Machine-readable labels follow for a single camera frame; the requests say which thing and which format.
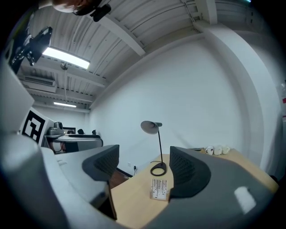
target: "ceiling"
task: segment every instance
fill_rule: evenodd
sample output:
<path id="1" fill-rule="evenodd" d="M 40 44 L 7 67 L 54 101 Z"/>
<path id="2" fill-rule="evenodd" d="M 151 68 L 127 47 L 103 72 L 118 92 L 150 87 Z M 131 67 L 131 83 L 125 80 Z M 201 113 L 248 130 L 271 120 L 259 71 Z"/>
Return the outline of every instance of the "ceiling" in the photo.
<path id="1" fill-rule="evenodd" d="M 247 25 L 246 1 L 215 2 L 219 22 L 233 30 L 252 30 Z M 67 96 L 67 101 L 82 109 L 88 109 L 108 85 L 146 54 L 176 39 L 199 33 L 180 0 L 105 0 L 101 5 L 106 3 L 112 11 L 107 20 L 103 18 L 99 23 L 90 16 L 78 17 L 46 7 L 35 13 L 30 25 L 32 36 L 45 26 L 51 26 L 52 47 L 90 61 L 87 70 L 68 65 L 66 90 L 72 96 Z M 202 19 L 194 0 L 186 1 L 186 4 L 195 20 Z M 23 62 L 19 76 L 55 80 L 58 88 L 56 93 L 28 90 L 35 101 L 49 104 L 66 100 L 64 93 L 58 93 L 65 90 L 65 73 L 59 68 L 61 63 L 46 56 L 42 56 L 34 67 Z"/>

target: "wooden floor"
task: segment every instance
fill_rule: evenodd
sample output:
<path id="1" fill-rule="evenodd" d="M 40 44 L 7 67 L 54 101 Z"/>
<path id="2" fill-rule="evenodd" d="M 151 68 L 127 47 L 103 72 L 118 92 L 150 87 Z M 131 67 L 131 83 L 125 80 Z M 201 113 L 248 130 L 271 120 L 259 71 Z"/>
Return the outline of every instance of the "wooden floor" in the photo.
<path id="1" fill-rule="evenodd" d="M 110 184 L 110 189 L 122 184 L 126 180 L 128 180 L 129 177 L 125 176 L 124 174 L 120 173 L 119 171 L 115 170 L 113 173 L 109 184 Z"/>

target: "black lamp stand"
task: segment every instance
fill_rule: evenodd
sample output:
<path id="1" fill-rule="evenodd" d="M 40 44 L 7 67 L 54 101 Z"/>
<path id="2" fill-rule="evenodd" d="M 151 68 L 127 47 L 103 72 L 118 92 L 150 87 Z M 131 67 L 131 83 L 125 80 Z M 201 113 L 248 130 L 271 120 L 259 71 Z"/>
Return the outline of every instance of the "black lamp stand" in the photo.
<path id="1" fill-rule="evenodd" d="M 155 165 L 152 169 L 151 169 L 151 174 L 153 176 L 156 176 L 156 177 L 160 177 L 160 176 L 163 176 L 164 174 L 166 174 L 167 172 L 167 166 L 166 164 L 163 162 L 163 156 L 162 156 L 162 147 L 161 147 L 161 139 L 160 139 L 160 131 L 158 131 L 158 136 L 159 136 L 159 144 L 160 144 L 160 151 L 161 151 L 161 161 L 159 164 Z M 154 174 L 153 173 L 153 170 L 155 169 L 162 169 L 164 170 L 164 172 L 162 174 Z"/>

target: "desk lamp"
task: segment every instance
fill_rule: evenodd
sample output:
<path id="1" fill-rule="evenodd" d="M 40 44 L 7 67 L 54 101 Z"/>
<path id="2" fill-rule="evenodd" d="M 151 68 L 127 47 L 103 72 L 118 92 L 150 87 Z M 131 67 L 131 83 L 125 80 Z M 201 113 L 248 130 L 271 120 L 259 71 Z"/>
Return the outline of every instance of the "desk lamp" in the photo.
<path id="1" fill-rule="evenodd" d="M 151 121 L 144 121 L 141 123 L 142 130 L 144 130 L 147 134 L 158 133 L 158 136 L 159 136 L 159 144 L 160 144 L 160 151 L 161 151 L 161 162 L 159 164 L 155 165 L 150 171 L 151 174 L 153 176 L 156 176 L 156 177 L 163 176 L 167 172 L 167 166 L 163 162 L 163 157 L 162 157 L 162 147 L 161 147 L 161 139 L 160 139 L 160 132 L 159 132 L 159 127 L 161 127 L 161 126 L 162 126 L 162 123 L 155 123 L 155 122 L 151 122 Z M 164 170 L 164 172 L 162 174 L 154 174 L 153 170 L 155 170 L 155 169 L 162 169 L 162 170 Z"/>

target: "air conditioning vent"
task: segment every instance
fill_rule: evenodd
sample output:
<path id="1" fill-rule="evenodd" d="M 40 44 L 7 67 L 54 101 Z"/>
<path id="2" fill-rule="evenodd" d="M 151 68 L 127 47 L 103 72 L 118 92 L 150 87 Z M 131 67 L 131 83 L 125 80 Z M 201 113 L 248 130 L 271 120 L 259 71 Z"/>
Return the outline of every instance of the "air conditioning vent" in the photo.
<path id="1" fill-rule="evenodd" d="M 42 84 L 42 85 L 51 86 L 51 87 L 55 86 L 55 81 L 36 77 L 36 76 L 24 76 L 24 80 L 27 82 Z"/>

